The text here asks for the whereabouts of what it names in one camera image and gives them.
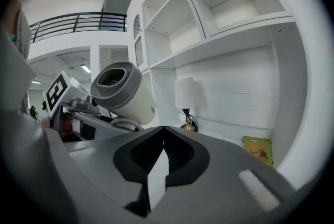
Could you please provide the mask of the green book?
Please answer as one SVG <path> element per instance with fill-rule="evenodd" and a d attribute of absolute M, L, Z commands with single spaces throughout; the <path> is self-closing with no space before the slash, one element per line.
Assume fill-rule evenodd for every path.
<path fill-rule="evenodd" d="M 243 149 L 259 161 L 272 167 L 273 160 L 270 139 L 244 136 Z"/>

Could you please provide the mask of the black balcony railing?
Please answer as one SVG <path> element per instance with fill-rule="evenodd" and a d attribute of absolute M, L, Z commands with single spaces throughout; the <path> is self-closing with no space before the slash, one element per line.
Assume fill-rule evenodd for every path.
<path fill-rule="evenodd" d="M 30 25 L 31 43 L 68 33 L 127 30 L 127 16 L 118 13 L 85 12 L 48 18 Z"/>

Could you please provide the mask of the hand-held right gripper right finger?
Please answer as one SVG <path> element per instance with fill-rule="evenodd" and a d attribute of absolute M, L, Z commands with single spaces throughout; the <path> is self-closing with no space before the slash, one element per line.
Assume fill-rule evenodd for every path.
<path fill-rule="evenodd" d="M 279 224 L 294 193 L 287 180 L 240 146 L 200 133 L 166 127 L 191 158 L 168 180 L 148 219 L 157 224 Z"/>

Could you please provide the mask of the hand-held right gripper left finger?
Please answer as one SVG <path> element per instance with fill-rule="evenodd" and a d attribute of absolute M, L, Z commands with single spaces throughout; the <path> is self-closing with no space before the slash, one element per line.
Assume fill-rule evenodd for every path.
<path fill-rule="evenodd" d="M 125 208 L 137 200 L 141 184 L 125 180 L 113 162 L 118 147 L 153 130 L 67 144 L 48 130 L 51 157 L 73 205 L 74 224 L 164 224 Z"/>

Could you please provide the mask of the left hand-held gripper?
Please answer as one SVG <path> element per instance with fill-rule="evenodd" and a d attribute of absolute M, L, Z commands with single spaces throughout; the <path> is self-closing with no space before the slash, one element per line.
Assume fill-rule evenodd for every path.
<path fill-rule="evenodd" d="M 50 128 L 63 139 L 107 139 L 133 132 L 97 118 L 100 108 L 94 98 L 65 71 L 52 82 L 44 97 Z"/>

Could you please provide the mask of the white shade table lamp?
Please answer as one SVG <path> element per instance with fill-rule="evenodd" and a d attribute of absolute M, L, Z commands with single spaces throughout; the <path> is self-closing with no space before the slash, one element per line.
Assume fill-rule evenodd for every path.
<path fill-rule="evenodd" d="M 181 126 L 182 129 L 198 132 L 198 126 L 190 111 L 205 105 L 205 92 L 200 82 L 195 81 L 192 77 L 175 81 L 175 106 L 185 115 L 185 124 Z"/>

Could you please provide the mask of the white wall shelf unit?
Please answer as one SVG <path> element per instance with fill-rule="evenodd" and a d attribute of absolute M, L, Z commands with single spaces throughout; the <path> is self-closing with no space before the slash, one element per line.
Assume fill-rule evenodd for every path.
<path fill-rule="evenodd" d="M 291 0 L 132 0 L 129 59 L 148 73 L 158 124 L 176 124 L 179 81 L 194 81 L 200 132 L 269 139 L 263 162 L 295 188 L 309 176 L 293 150 L 307 101 L 307 59 Z"/>

